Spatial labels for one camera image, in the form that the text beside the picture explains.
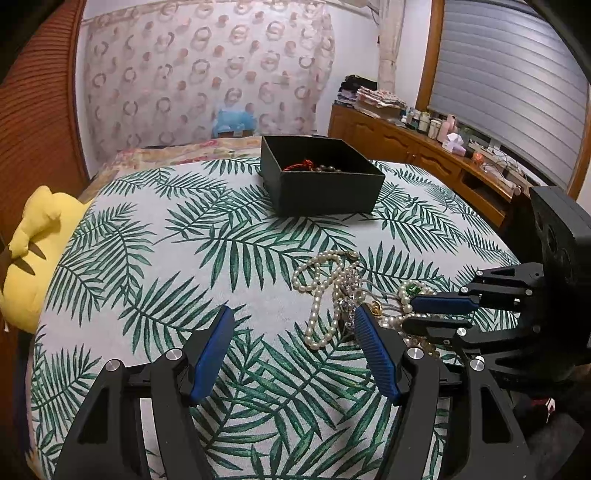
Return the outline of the green stone jewelry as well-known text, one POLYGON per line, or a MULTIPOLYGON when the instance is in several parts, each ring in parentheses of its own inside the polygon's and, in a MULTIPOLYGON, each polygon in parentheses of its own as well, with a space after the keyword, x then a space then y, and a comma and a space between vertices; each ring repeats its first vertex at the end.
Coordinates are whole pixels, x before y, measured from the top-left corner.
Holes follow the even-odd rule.
POLYGON ((422 293, 422 287, 416 283, 408 283, 404 290, 408 296, 416 296, 422 293))

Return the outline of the black jewelry box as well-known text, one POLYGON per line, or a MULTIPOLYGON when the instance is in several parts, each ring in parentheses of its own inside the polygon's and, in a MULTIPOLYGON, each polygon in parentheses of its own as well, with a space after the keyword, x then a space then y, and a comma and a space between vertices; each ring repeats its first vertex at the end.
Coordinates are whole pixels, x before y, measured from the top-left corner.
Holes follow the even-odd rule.
POLYGON ((370 213, 385 174, 341 139, 263 136, 260 175, 280 216, 370 213))

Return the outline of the wooden sideboard cabinet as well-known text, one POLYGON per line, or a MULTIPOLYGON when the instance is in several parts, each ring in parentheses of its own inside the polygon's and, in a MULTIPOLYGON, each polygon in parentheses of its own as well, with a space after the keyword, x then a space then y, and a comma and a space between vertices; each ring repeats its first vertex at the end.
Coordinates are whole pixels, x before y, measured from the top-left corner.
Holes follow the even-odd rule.
POLYGON ((519 189, 508 192, 471 160, 447 152, 436 141, 412 130, 355 109, 332 105, 329 137, 346 141, 370 160, 411 164, 426 170, 501 231, 517 216, 531 211, 526 193, 519 189))

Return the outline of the pink bottle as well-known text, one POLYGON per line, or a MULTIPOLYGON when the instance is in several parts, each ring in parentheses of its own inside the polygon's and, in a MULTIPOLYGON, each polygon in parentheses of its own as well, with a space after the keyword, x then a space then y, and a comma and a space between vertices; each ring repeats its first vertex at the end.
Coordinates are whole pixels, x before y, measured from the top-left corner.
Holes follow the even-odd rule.
POLYGON ((439 129, 437 140, 440 143, 445 143, 448 140, 448 135, 457 131, 457 118, 453 114, 449 114, 448 117, 442 122, 439 129))

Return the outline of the yellow plush toy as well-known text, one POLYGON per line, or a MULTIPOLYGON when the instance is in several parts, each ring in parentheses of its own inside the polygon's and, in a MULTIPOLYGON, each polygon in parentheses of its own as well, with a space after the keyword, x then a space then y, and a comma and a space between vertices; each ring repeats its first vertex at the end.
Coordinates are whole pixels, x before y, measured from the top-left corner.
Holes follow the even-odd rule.
POLYGON ((89 203, 38 187, 1 253, 1 314, 5 322, 33 334, 53 273, 89 203))

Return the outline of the palm leaf print cloth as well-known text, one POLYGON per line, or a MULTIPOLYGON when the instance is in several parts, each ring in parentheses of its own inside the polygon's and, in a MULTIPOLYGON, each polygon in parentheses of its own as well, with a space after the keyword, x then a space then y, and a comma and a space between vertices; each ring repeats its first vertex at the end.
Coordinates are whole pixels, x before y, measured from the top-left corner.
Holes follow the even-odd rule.
POLYGON ((256 157, 134 173, 96 196, 56 269, 34 340, 31 460, 53 476, 67 431, 106 361, 158 358, 235 312, 212 394, 191 412, 221 479, 370 479, 397 410, 361 349, 304 345, 312 257, 356 251, 375 291, 456 291, 516 257, 431 174, 381 163, 370 214, 281 218, 256 157))

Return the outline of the grey window roller blind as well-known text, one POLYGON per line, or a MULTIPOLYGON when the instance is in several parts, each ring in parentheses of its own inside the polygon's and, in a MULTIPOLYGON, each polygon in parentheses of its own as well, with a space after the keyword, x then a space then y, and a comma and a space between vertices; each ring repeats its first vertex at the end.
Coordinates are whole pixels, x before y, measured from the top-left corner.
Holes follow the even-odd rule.
POLYGON ((587 94, 567 46, 525 2, 446 2, 432 110, 455 115, 565 188, 587 94))

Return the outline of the stack of folded clothes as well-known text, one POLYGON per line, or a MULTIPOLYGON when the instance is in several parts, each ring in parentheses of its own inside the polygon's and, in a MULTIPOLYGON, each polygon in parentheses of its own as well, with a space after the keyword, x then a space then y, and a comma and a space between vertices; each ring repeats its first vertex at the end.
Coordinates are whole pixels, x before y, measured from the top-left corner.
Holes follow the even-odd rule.
POLYGON ((383 118, 398 118, 407 110, 407 104, 396 94, 379 89, 376 81, 356 74, 342 81, 335 103, 383 118))

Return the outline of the floral bed blanket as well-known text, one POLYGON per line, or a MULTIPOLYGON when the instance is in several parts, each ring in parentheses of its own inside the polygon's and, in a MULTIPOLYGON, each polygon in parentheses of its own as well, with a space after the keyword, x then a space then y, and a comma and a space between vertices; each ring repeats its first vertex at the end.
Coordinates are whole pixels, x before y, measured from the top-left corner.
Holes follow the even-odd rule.
POLYGON ((223 159, 239 160, 259 157, 262 139, 257 136, 245 138, 219 138, 201 143, 165 148, 133 148, 117 153, 107 160, 92 178, 90 185, 78 197, 82 203, 93 199, 99 190, 110 181, 127 174, 153 168, 208 162, 223 159))

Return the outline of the brown louvered wardrobe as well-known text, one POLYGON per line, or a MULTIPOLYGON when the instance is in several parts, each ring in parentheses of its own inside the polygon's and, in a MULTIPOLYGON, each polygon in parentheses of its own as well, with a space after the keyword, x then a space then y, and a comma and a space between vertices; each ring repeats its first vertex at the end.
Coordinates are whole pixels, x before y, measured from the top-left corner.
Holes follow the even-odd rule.
POLYGON ((76 50, 84 1, 41 23, 1 83, 1 242, 40 185, 78 196, 89 185, 78 129, 76 50))

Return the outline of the blue plush toy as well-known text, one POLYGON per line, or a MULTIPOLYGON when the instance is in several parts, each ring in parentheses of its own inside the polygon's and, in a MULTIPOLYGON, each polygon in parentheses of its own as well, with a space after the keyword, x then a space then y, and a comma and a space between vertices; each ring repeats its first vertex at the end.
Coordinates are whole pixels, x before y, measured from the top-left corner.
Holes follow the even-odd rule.
POLYGON ((256 118, 246 110, 218 110, 212 127, 214 138, 242 138, 255 131, 256 118))

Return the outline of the circle pattern curtain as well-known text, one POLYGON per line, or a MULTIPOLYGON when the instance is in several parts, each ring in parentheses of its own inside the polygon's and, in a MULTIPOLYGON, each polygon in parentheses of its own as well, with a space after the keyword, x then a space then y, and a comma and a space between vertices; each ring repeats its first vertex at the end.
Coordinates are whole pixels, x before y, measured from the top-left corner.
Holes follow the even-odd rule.
POLYGON ((311 134, 334 60, 317 1, 168 1, 94 17, 83 69, 94 154, 213 138, 221 109, 252 113, 256 134, 311 134))

